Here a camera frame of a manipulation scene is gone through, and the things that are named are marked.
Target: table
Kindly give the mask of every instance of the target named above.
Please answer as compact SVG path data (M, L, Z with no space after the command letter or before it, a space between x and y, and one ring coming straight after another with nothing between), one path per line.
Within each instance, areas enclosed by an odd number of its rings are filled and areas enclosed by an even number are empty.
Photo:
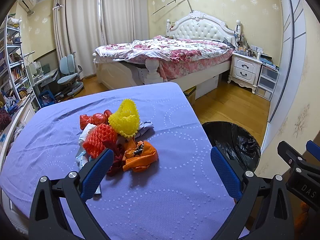
M57 75L58 75L58 69L56 68L56 69L51 70L50 72L44 74L41 79L39 79L37 82L35 82L35 85L37 86L40 84L41 87L44 87L44 86L48 85L49 83L55 81L57 78Z
M87 200L88 208L112 240L211 239L235 203L211 162L212 147L201 124L173 82L106 91L41 109L13 144L0 187L29 216L41 176L60 179L78 170L79 116L106 109L114 113L125 98L136 103L142 121L153 122L155 128L140 140L157 149L159 160L141 173L106 176L101 197ZM65 201L62 206L73 232L82 237Z

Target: red plastic bag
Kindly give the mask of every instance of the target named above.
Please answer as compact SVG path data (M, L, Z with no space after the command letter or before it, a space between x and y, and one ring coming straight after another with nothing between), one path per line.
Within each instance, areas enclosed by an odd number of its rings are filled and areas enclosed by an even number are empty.
M98 126L99 124L106 123L107 119L104 114L97 113L92 116L92 121L92 124Z
M88 116L86 114L82 114L80 116L80 129L84 130L84 128L89 123L92 123L96 126L98 126L99 124L102 124L102 123L108 124L108 119L109 119L110 115L112 115L112 112L110 110L104 111L103 114L96 113L93 116Z
M86 114L82 114L80 116L80 129L83 130L89 123L92 123L92 116L87 116Z
M103 114L104 114L104 116L106 117L107 122L109 123L109 116L112 115L112 112L108 109L108 110L104 111Z

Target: pink floral comforter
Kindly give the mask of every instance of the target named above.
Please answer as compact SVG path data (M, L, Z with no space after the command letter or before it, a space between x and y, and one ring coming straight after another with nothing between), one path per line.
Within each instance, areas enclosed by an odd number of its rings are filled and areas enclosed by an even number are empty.
M156 36L151 40L135 40L130 44L100 46L95 51L97 63L127 61L144 64L146 59L159 59L160 75L167 80L220 64L230 58L233 49L218 41L173 40Z

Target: curtain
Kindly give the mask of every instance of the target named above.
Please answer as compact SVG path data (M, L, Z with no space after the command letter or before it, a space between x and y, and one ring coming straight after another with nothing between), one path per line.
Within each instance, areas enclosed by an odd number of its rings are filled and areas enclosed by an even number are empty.
M101 0L101 26L105 45L133 42L132 11L132 0Z
M149 39L147 0L133 0L133 36L135 40Z
M53 12L53 31L54 39L56 43L57 57L60 60L71 53L68 30L67 30L67 21L66 21L66 0L54 0L53 6L56 4L63 4L63 7L55 9Z
M80 78L96 73L92 54L103 45L99 19L99 0L66 0L66 19L70 48L83 71Z
M104 44L149 38L147 0L101 0Z

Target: floral wallpaper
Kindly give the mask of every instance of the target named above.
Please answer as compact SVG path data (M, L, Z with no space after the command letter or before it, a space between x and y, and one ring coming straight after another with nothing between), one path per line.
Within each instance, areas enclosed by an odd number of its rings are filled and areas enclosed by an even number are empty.
M30 17L28 17L27 12L20 6L18 2L16 2L10 13L16 13L15 18L21 19L22 22L20 23L20 35L22 41L22 52L23 54L27 54L32 51L31 44L30 44L30 35L29 35L29 28L30 28ZM28 57L28 61L32 62L34 59L34 55L30 55Z
M167 19L175 22L190 13L188 3L177 0L152 15L171 1L148 0L150 37L165 35ZM231 29L240 20L248 43L262 47L279 64L283 33L280 0L190 0L190 3L193 10L215 16Z
M28 33L31 49L36 52L33 58L52 51L56 48L53 31L53 6L54 0L44 0L33 8L34 13L29 17Z
M320 130L320 23L309 5L302 0L306 21L306 56L299 87L292 106L277 135L261 155L255 173L272 178L283 174L289 166L278 156L279 142L286 141L300 154L306 150L308 140L314 140Z

